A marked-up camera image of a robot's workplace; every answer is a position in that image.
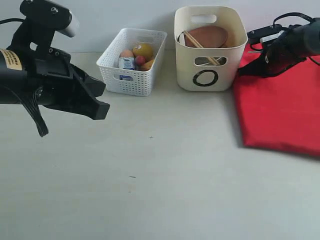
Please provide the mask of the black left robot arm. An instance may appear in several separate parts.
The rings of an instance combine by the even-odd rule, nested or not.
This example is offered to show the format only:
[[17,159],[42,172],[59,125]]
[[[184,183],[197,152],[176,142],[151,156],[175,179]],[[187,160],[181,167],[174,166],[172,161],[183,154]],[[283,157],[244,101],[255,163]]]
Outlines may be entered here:
[[97,100],[106,85],[71,63],[71,55],[51,46],[56,23],[20,19],[10,46],[0,50],[0,103],[22,105],[41,137],[49,133],[40,106],[106,118],[110,105]]

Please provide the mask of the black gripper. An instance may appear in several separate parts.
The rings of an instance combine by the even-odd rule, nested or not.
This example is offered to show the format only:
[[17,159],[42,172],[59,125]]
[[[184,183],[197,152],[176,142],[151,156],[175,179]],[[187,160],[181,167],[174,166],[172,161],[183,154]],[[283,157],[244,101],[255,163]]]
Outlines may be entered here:
[[276,77],[304,61],[288,42],[288,33],[283,32],[260,56],[238,69],[239,76]]

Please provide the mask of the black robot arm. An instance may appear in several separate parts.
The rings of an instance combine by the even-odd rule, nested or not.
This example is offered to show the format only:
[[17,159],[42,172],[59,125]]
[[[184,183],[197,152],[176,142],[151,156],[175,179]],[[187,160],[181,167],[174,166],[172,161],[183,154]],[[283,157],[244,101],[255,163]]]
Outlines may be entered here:
[[289,25],[281,29],[282,34],[263,53],[264,77],[278,76],[307,58],[320,54],[320,19],[300,12],[289,12],[275,18],[272,24],[287,17],[299,17],[308,24]]

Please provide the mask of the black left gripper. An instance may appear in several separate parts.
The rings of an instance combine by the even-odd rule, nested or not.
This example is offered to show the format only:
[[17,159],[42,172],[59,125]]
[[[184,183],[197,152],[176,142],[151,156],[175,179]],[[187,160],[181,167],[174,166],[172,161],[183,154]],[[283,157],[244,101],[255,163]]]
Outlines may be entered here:
[[110,104],[100,101],[106,84],[71,63],[71,55],[49,47],[45,51],[25,47],[27,71],[23,87],[23,106],[38,113],[39,105],[48,109],[104,120]]

